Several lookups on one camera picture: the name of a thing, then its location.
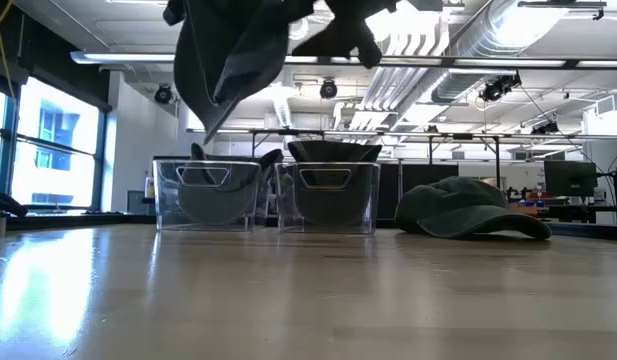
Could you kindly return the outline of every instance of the clear plastic bin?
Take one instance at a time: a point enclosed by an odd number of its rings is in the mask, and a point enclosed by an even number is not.
[[[155,160],[157,229],[249,231],[263,225],[268,183],[257,163]]]
[[[275,170],[281,232],[375,232],[379,164],[277,164]]]

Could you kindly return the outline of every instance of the dark green baseball cap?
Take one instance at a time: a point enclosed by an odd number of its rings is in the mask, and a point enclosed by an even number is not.
[[[404,194],[395,221],[407,232],[441,238],[514,230],[537,239],[552,233],[541,221],[508,209],[503,192],[482,181],[449,177]]]

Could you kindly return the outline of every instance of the wooden table surface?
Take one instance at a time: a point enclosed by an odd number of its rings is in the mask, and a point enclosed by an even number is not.
[[[0,359],[617,359],[617,242],[163,233],[0,239]]]

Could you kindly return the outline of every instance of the yellow cable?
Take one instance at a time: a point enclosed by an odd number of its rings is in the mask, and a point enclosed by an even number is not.
[[[14,0],[10,0],[8,2],[8,5],[6,5],[6,9],[2,13],[0,22],[1,20],[3,20],[3,18],[5,18],[4,15],[10,9],[10,5],[12,4],[13,1]],[[8,60],[6,60],[6,50],[4,48],[4,40],[1,37],[1,29],[0,29],[0,51],[1,51],[1,61],[4,63],[4,69],[6,70],[6,79],[8,80],[8,88],[10,89],[10,96],[12,97],[13,100],[17,101],[17,96],[15,95],[15,89],[12,87],[12,81],[10,80],[10,69],[8,69]]]
[[[0,16],[0,24],[2,21],[4,21],[4,19],[6,18],[6,15],[8,15],[8,11],[10,11],[10,7],[13,5],[14,1],[15,0],[10,0],[8,1],[8,4],[6,4],[6,8],[4,9],[4,12]]]

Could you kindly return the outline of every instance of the plastic bin handle cutout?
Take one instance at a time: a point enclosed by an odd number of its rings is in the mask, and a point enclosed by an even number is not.
[[[349,169],[301,169],[299,177],[309,190],[343,190],[351,178]]]
[[[182,185],[191,187],[217,188],[228,179],[228,169],[220,167],[180,166],[176,173]]]

